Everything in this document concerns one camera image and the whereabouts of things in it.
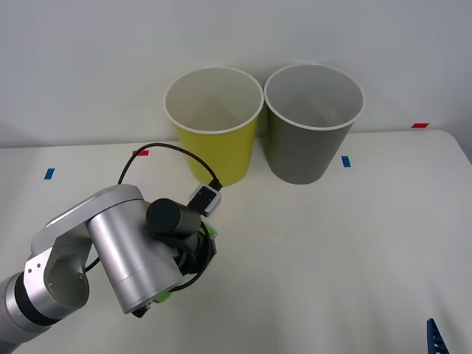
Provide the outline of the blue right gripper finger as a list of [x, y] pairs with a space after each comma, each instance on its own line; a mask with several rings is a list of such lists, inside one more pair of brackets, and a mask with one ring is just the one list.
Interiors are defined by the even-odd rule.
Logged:
[[426, 335], [428, 354], [447, 354], [445, 342], [432, 318], [427, 321]]

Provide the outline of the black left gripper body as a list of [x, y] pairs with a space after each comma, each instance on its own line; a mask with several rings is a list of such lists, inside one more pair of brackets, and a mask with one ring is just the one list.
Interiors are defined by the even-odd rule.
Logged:
[[205, 271], [216, 255], [213, 237], [203, 229], [188, 237], [162, 237], [164, 243], [177, 251], [174, 260], [182, 275], [196, 275]]

